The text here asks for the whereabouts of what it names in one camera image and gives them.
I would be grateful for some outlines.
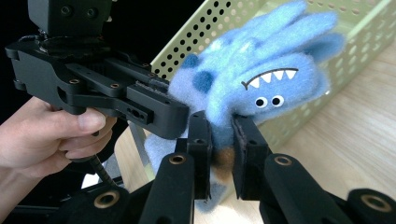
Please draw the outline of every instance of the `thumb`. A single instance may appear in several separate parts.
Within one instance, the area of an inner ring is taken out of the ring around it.
[[[71,115],[66,111],[49,112],[43,118],[45,135],[50,139],[84,136],[101,130],[106,125],[106,117],[97,110],[87,108],[81,115]]]

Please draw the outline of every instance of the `blue plush toy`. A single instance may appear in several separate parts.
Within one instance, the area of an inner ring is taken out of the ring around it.
[[[305,1],[292,1],[228,31],[199,55],[186,57],[171,80],[169,94],[191,113],[205,110],[212,128],[212,199],[196,203],[202,211],[220,202],[231,181],[234,114],[260,124],[329,90],[318,64],[339,53],[344,38],[331,33],[335,13],[305,10]],[[175,144],[153,134],[148,137],[145,148],[155,172]]]

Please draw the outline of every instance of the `plush toy mouth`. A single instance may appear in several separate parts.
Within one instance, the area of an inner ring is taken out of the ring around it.
[[[285,74],[288,79],[293,79],[297,71],[297,68],[277,68],[258,74],[257,76],[251,78],[248,82],[243,81],[241,83],[244,85],[246,90],[248,90],[248,86],[252,86],[257,89],[260,87],[260,78],[262,78],[262,80],[264,80],[266,83],[271,83],[273,77],[275,77],[277,80],[282,80]]]

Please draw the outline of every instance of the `black cable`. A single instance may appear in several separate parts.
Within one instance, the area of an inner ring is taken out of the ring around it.
[[[105,167],[103,167],[102,163],[96,155],[91,156],[89,162],[93,170],[99,175],[104,183],[107,183],[110,186],[117,186],[116,182],[114,182],[114,180],[107,173]]]

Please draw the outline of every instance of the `white felt teeth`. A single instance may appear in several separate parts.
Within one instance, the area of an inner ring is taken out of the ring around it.
[[[277,80],[282,80],[284,74],[286,73],[286,76],[289,79],[293,79],[294,76],[297,73],[297,70],[289,70],[289,69],[285,69],[285,70],[277,70],[275,72],[269,72],[269,73],[265,73],[257,78],[255,78],[254,80],[252,80],[249,85],[254,87],[254,88],[259,88],[260,87],[260,77],[262,78],[262,80],[264,80],[266,83],[271,83],[272,80],[272,76],[274,76]]]

